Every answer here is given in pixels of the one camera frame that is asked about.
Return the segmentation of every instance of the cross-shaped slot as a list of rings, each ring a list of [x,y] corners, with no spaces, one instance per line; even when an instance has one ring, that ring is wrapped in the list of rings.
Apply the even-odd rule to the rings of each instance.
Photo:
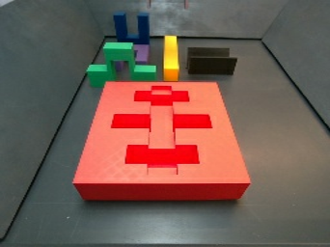
[[[150,168],[171,168],[178,164],[200,164],[196,145],[175,144],[175,128],[211,128],[206,114],[174,114],[172,102],[188,102],[187,91],[170,86],[152,86],[151,91],[136,91],[135,101],[150,101],[150,114],[115,114],[112,128],[148,128],[148,145],[128,145],[127,164],[147,164]]]

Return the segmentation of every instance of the green block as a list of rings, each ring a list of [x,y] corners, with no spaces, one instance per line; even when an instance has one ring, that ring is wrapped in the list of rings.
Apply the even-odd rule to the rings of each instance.
[[[134,68],[134,74],[131,75],[132,81],[156,81],[158,80],[158,67],[156,66],[140,66]]]
[[[128,61],[130,73],[134,72],[135,55],[132,42],[107,42],[103,46],[103,52],[108,70],[115,69],[114,61]]]
[[[132,42],[107,42],[103,46],[103,51],[126,53],[134,50],[132,46]]]
[[[106,65],[89,65],[87,73],[91,86],[96,88],[102,88],[106,84],[106,81],[116,80],[115,73],[108,71]]]

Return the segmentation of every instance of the toy block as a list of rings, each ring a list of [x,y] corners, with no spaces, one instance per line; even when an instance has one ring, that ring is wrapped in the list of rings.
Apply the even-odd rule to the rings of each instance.
[[[234,74],[238,58],[230,57],[230,48],[188,47],[190,74]]]
[[[73,185],[84,200],[239,199],[250,177],[216,83],[106,83]]]
[[[150,45],[135,44],[134,51],[136,51],[135,62],[138,65],[147,65],[150,60]]]
[[[127,13],[116,12],[114,14],[118,42],[132,42],[135,44],[150,44],[150,15],[138,14],[138,35],[128,34]]]
[[[89,65],[87,73],[91,86],[96,88],[102,88],[106,81],[114,81],[116,79],[115,74],[108,72],[106,65]]]
[[[179,80],[179,54],[176,36],[164,36],[164,81]]]
[[[126,65],[124,61],[115,61],[116,72],[123,70],[124,65]]]
[[[134,45],[135,63],[138,65],[147,65],[150,60],[150,45],[135,44]],[[124,68],[124,61],[115,61],[116,71],[122,71]]]
[[[131,42],[107,42],[103,46],[107,65],[91,65],[88,77],[94,87],[103,87],[106,81],[116,80],[116,70],[122,68],[119,63],[128,61],[130,78],[134,81],[155,81],[158,77],[156,66],[136,65]]]
[[[134,73],[131,76],[132,81],[156,81],[158,68],[156,66],[135,65]]]

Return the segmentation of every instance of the purple block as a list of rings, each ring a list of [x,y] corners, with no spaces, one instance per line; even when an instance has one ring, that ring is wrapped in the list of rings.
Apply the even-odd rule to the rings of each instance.
[[[124,68],[124,61],[115,61],[116,71],[122,71]]]
[[[136,52],[135,62],[139,65],[147,65],[150,61],[150,45],[148,44],[135,44],[134,51]]]

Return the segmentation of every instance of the blue block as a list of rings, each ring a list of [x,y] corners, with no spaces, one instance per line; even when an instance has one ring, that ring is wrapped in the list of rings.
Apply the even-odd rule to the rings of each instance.
[[[138,32],[128,34],[127,13],[115,12],[114,14],[118,42],[132,42],[134,44],[150,44],[150,15],[139,13],[138,15]]]
[[[115,12],[114,13],[115,29],[119,42],[126,42],[128,36],[128,23],[127,23],[127,13]]]

